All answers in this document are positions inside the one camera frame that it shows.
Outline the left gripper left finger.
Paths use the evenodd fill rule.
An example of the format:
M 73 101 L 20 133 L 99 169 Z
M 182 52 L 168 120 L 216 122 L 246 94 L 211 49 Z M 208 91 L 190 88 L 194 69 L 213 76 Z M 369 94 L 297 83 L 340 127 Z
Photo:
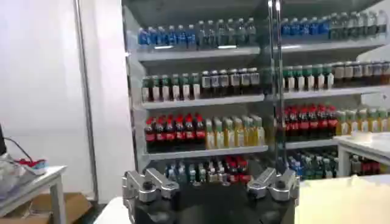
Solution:
M 122 177 L 122 197 L 124 200 L 137 198 L 143 203 L 150 203 L 161 196 L 172 199 L 180 191 L 175 181 L 166 178 L 155 168 L 148 168 L 141 175 L 136 170 L 126 171 Z

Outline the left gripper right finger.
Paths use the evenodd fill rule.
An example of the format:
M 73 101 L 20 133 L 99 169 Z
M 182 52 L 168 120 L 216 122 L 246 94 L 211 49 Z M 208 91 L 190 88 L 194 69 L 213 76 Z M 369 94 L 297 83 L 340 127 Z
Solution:
M 270 195 L 275 201 L 289 201 L 299 197 L 299 177 L 296 172 L 286 169 L 281 175 L 275 168 L 268 167 L 247 183 L 247 192 L 255 199 Z

